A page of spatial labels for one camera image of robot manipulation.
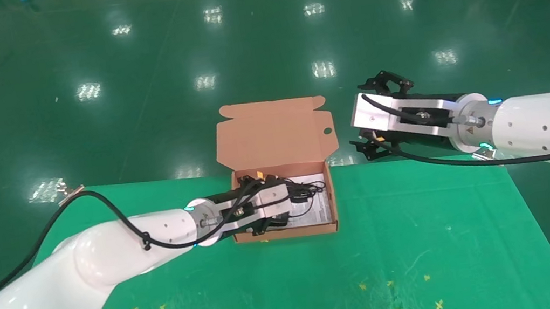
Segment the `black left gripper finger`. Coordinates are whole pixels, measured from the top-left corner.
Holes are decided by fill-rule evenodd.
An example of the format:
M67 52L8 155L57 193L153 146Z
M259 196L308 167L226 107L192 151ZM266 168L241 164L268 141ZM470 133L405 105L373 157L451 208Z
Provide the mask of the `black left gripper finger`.
M278 178L276 175L264 175L259 178L254 178L251 176L241 176L237 178L239 194L252 193L256 190L263 190L265 188L270 188L282 184L281 178Z
M271 229L281 229L288 226L290 222L290 212L275 215L272 217L259 217L251 223L252 235L262 235Z

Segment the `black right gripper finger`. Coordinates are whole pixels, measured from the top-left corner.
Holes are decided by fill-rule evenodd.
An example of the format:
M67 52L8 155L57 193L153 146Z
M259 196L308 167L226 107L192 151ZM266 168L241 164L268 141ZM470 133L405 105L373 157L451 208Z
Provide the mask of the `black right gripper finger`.
M403 76L380 71L375 77L368 78L364 84L358 85L358 90L371 91L379 96L404 97L414 87L414 82Z
M389 156L399 156L397 153L401 151L401 144L394 132L379 132L375 134L375 138L390 149L385 146L378 146L373 140L363 135L360 135L357 141L350 140L349 143L357 152L365 157L366 161L374 161Z

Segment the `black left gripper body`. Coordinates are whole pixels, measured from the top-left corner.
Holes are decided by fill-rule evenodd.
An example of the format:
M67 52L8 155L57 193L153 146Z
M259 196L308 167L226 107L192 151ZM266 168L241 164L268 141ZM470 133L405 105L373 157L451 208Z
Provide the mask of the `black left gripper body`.
M212 194L211 196L206 196L204 199L213 205L221 205L240 201L246 196L246 193L248 192L244 191L241 187L219 194Z

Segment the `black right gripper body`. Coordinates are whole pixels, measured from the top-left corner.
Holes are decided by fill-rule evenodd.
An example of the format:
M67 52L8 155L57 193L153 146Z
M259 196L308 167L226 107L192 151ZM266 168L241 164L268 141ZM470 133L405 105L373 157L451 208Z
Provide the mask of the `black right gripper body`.
M408 143L414 145L423 145L429 147L442 147L452 145L449 137L432 135L432 134L418 134L414 132L393 132L385 135L387 142L392 144Z

